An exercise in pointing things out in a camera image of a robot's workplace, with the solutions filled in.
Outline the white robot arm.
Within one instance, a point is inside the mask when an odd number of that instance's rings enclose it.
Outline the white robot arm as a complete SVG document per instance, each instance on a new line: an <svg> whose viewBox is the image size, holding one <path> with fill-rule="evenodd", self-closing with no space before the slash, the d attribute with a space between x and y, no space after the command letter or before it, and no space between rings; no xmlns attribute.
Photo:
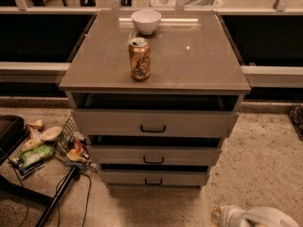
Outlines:
<svg viewBox="0 0 303 227"><path fill-rule="evenodd" d="M290 216L272 207L243 210L236 205L216 207L211 212L212 227L300 227Z"/></svg>

